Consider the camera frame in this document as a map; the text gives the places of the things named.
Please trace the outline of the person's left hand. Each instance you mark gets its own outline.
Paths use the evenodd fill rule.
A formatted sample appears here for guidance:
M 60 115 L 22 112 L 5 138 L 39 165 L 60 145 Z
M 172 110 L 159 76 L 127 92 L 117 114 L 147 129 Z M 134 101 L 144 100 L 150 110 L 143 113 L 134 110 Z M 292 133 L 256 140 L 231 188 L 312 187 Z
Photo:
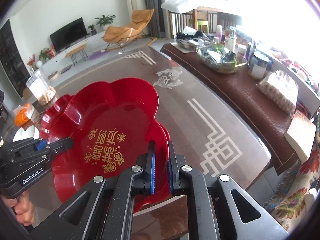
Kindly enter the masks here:
M 33 203 L 29 199 L 28 190 L 24 191 L 18 198 L 8 199 L 1 195 L 3 203 L 13 208 L 16 215 L 16 220 L 23 226 L 30 226 L 34 224 L 35 220 L 35 209 Z

